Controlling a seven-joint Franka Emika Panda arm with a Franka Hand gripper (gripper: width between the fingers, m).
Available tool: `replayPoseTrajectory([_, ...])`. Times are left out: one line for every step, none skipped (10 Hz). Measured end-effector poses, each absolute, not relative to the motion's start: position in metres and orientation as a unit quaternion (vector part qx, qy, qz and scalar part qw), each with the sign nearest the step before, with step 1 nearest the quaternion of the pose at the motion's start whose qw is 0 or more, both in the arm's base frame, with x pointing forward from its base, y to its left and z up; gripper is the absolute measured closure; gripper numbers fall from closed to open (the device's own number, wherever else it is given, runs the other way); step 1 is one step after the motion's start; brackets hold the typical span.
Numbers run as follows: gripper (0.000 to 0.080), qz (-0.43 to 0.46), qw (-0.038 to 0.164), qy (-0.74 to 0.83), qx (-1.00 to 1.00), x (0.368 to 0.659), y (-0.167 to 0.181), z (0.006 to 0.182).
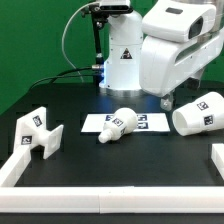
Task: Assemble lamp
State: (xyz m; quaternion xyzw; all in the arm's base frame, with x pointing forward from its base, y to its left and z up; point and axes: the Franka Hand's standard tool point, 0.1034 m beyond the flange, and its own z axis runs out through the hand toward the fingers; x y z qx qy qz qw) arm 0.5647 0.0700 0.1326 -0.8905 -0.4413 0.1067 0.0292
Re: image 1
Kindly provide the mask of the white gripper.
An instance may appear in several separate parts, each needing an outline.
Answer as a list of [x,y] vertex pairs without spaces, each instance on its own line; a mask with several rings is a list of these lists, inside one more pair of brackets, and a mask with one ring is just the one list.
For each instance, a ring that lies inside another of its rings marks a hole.
[[141,88],[162,97],[161,108],[171,110],[174,97],[170,92],[214,60],[221,53],[223,45],[224,28],[202,44],[197,42],[197,38],[175,43],[147,36],[140,56]]

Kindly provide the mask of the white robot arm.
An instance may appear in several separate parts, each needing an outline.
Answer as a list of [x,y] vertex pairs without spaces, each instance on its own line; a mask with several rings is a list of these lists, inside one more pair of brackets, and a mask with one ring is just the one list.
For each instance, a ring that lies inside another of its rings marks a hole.
[[167,111],[182,83],[200,86],[224,47],[224,0],[157,0],[142,16],[130,0],[100,0],[109,15],[109,57],[100,88],[117,96],[145,91]]

